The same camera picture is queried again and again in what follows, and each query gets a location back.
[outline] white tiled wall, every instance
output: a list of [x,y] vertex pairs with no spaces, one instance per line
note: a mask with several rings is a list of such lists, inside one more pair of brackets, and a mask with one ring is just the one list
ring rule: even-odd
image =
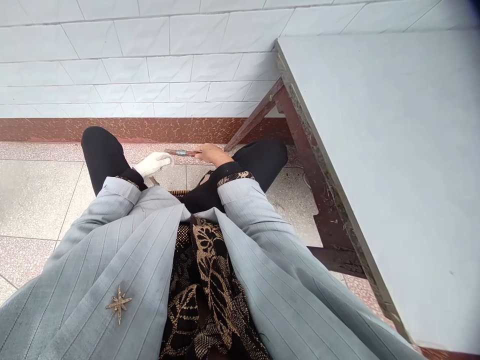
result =
[[468,0],[0,0],[0,118],[246,117],[277,37],[478,25]]

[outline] gray fabric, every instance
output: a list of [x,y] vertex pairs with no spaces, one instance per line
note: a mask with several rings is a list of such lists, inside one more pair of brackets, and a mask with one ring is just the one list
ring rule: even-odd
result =
[[[220,225],[253,321],[273,359],[423,359],[319,263],[258,183],[218,193]],[[185,206],[160,186],[107,178],[42,274],[0,307],[0,359],[157,359]],[[132,297],[119,326],[105,306]]]

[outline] person's leg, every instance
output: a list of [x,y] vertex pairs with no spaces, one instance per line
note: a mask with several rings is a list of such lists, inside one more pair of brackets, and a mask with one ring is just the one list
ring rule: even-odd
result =
[[242,147],[232,157],[244,170],[253,174],[264,193],[289,160],[287,147],[276,139],[252,142]]
[[[266,192],[288,161],[287,147],[279,140],[262,139],[242,147],[233,155],[233,159],[244,170],[251,172],[260,188]],[[217,184],[209,180],[179,200],[193,214],[213,207],[225,212]]]
[[[107,177],[120,176],[130,169],[122,145],[102,127],[91,126],[85,129],[81,137],[81,148],[95,196]],[[143,187],[140,190],[147,188],[144,184],[141,185]]]

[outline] tiled floor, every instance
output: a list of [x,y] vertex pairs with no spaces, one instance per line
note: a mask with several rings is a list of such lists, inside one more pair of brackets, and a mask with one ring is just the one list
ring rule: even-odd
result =
[[[136,164],[153,151],[196,146],[125,144],[123,148],[126,159]],[[0,142],[0,305],[40,274],[71,223],[94,199],[83,160],[82,149],[75,143]],[[176,156],[174,165],[153,176],[168,190],[191,190],[210,169],[213,166],[200,160]],[[293,148],[267,197],[306,245],[322,245],[313,221],[317,208]],[[382,315],[366,280],[334,275]]]

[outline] marble tile baseboard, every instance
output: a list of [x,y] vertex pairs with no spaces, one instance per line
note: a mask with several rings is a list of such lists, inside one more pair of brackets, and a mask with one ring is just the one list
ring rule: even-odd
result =
[[[84,129],[101,126],[122,143],[226,144],[244,117],[0,118],[0,141],[79,142]],[[285,118],[267,117],[243,140],[278,138],[293,144]]]

